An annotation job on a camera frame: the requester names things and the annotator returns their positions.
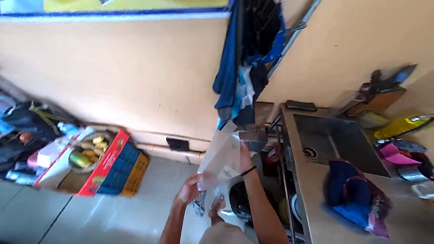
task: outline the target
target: plastic bottle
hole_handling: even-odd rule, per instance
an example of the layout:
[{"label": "plastic bottle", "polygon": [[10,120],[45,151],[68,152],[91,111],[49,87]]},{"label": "plastic bottle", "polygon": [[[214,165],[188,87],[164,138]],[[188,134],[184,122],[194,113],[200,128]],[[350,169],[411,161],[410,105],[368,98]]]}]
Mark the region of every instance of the plastic bottle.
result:
[{"label": "plastic bottle", "polygon": [[377,139],[392,138],[430,122],[432,114],[393,119],[386,127],[374,132]]}]

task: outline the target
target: yellow wall panel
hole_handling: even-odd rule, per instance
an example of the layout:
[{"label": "yellow wall panel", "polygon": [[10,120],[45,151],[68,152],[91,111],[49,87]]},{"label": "yellow wall panel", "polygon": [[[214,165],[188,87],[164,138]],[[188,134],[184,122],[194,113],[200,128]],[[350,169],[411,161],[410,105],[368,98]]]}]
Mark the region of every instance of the yellow wall panel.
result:
[{"label": "yellow wall panel", "polygon": [[199,7],[223,7],[227,0],[44,0],[46,12],[150,10]]}]

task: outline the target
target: sink drain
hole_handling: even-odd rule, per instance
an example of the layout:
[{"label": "sink drain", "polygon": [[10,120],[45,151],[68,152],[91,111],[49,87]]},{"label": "sink drain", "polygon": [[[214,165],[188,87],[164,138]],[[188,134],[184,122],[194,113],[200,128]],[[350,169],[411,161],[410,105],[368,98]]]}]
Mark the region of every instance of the sink drain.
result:
[{"label": "sink drain", "polygon": [[317,159],[318,158],[318,153],[313,148],[304,147],[303,153],[304,153],[304,156],[309,158],[309,159]]}]

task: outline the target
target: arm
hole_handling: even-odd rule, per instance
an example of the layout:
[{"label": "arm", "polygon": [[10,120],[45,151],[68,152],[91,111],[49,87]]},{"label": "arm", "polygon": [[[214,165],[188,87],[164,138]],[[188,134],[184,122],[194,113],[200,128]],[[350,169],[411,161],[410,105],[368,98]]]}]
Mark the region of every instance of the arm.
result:
[{"label": "arm", "polygon": [[[247,171],[253,166],[244,140],[241,148],[240,164],[243,171]],[[258,172],[253,170],[243,178],[246,183],[253,225],[255,226],[259,243],[289,244],[285,229],[265,195]]]},{"label": "arm", "polygon": [[201,175],[199,174],[190,175],[176,195],[169,218],[167,219],[166,226],[160,238],[160,244],[179,244],[185,208],[187,204],[199,195],[197,181],[200,177]]}]

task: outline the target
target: hanging clothes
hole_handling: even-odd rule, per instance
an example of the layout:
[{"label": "hanging clothes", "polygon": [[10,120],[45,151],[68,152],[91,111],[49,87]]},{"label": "hanging clothes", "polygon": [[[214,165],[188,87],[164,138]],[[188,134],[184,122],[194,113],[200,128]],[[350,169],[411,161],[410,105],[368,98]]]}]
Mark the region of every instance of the hanging clothes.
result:
[{"label": "hanging clothes", "polygon": [[237,65],[236,65],[236,33],[237,33],[237,16],[238,0],[232,5],[232,14],[230,16],[229,26],[226,33],[223,54],[220,60],[220,68],[213,84],[213,90],[220,94],[220,97],[214,108],[221,109],[231,107],[235,99],[235,87],[237,83]]},{"label": "hanging clothes", "polygon": [[[280,3],[273,0],[234,0],[226,34],[220,68],[213,90],[220,94],[215,104],[220,121],[218,129],[230,119],[237,125],[254,124],[254,102],[268,84],[265,63],[280,57],[286,31]],[[248,106],[243,105],[246,96],[243,86],[244,69],[250,71],[254,96]]]}]

